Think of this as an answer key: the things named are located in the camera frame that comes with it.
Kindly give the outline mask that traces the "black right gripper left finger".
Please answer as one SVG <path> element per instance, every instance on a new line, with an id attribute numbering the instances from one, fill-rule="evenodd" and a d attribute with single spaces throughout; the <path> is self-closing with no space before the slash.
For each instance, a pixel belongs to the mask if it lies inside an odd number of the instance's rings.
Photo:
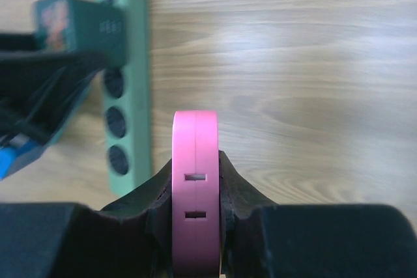
<path id="1" fill-rule="evenodd" d="M 1 205 L 1 277 L 171 277 L 171 165 L 101 210 Z"/>

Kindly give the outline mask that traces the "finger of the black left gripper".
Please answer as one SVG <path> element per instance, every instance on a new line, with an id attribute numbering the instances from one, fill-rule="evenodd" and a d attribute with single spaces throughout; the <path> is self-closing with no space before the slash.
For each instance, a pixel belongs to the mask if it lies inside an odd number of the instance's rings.
<path id="1" fill-rule="evenodd" d="M 46 51 L 33 33 L 1 34 L 1 145 L 19 134 L 48 144 L 107 65 L 97 51 Z"/>

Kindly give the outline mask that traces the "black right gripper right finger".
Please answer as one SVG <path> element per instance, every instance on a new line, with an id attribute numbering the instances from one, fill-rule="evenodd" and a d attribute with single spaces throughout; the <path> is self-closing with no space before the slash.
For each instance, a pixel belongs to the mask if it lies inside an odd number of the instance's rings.
<path id="1" fill-rule="evenodd" d="M 415 277 L 416 234 L 385 204 L 277 204 L 219 153 L 227 277 Z"/>

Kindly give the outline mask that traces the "dark green dragon adapter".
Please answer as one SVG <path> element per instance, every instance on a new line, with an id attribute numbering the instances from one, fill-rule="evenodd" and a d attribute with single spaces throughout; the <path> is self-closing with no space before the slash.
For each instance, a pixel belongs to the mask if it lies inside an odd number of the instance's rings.
<path id="1" fill-rule="evenodd" d="M 40 49 L 98 51 L 110 66 L 127 63 L 125 14 L 117 7 L 90 0 L 38 0 L 33 17 Z"/>

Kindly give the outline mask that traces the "green power strip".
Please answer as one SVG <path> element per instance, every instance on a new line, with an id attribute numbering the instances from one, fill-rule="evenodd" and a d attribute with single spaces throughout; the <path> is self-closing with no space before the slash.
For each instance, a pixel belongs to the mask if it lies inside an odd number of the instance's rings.
<path id="1" fill-rule="evenodd" d="M 152 176 L 149 0 L 114 0 L 126 16 L 127 63 L 103 73 L 109 184 L 123 196 Z"/>

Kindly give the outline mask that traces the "pink square socket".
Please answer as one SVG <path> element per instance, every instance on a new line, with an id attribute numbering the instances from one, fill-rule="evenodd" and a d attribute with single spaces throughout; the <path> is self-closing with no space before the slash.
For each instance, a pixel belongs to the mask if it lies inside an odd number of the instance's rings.
<path id="1" fill-rule="evenodd" d="M 216 112 L 175 113 L 171 160 L 174 276 L 219 277 L 220 176 Z"/>

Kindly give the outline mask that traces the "blue cube socket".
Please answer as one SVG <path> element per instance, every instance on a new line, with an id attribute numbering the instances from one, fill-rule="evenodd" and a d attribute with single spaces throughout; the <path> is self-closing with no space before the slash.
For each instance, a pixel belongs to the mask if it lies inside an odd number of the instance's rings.
<path id="1" fill-rule="evenodd" d="M 1 148 L 1 180 L 35 162 L 45 149 L 32 140 L 22 146 Z"/>

